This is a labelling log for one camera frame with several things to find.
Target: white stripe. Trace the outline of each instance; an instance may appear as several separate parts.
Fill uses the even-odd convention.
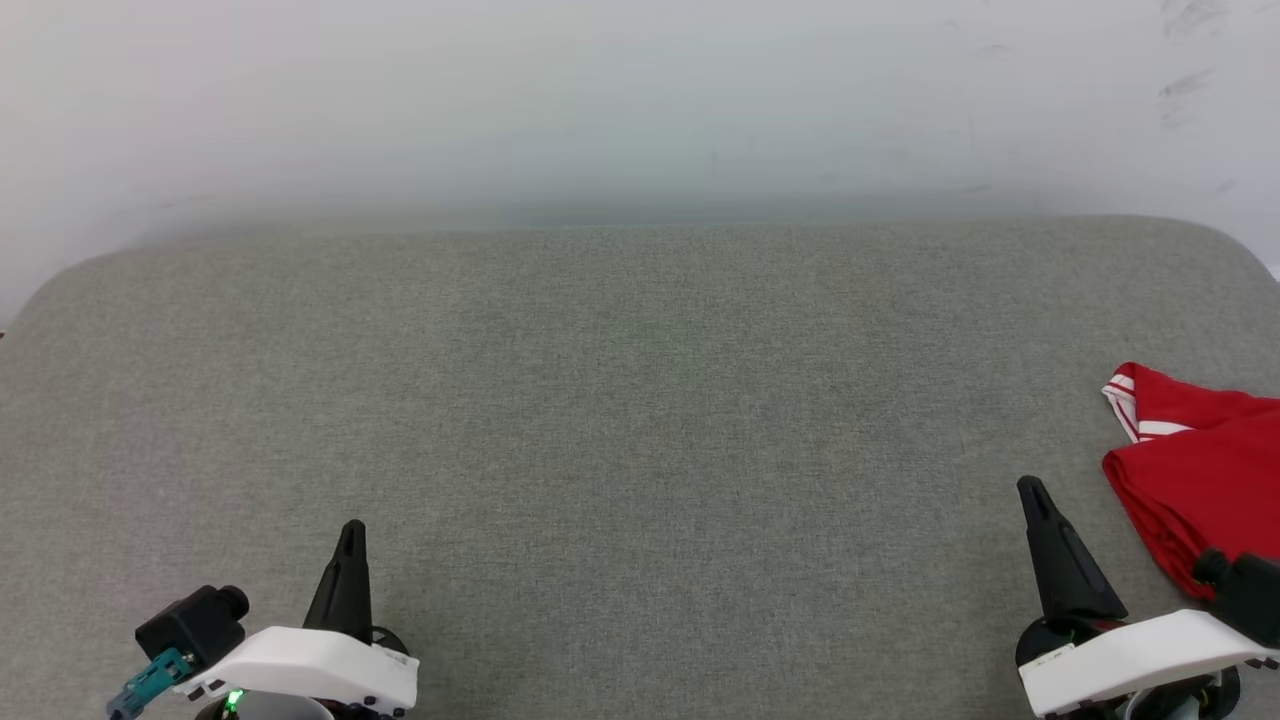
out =
[[[1138,434],[1143,436],[1171,436],[1183,430],[1194,430],[1180,423],[1166,423],[1164,420],[1143,420],[1138,423]]]
[[[1107,397],[1111,402],[1111,409],[1116,413],[1116,419],[1120,420],[1120,427],[1124,428],[1126,436],[1129,436],[1129,442],[1138,442],[1138,436],[1133,432],[1133,428],[1138,427],[1138,406],[1132,395],[1119,391],[1110,384],[1102,388],[1102,395]]]

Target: red towel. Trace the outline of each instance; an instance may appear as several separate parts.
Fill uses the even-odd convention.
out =
[[[1133,445],[1102,469],[1156,562],[1212,600],[1192,566],[1216,547],[1280,557],[1280,400],[1204,389],[1137,363],[1102,388]]]

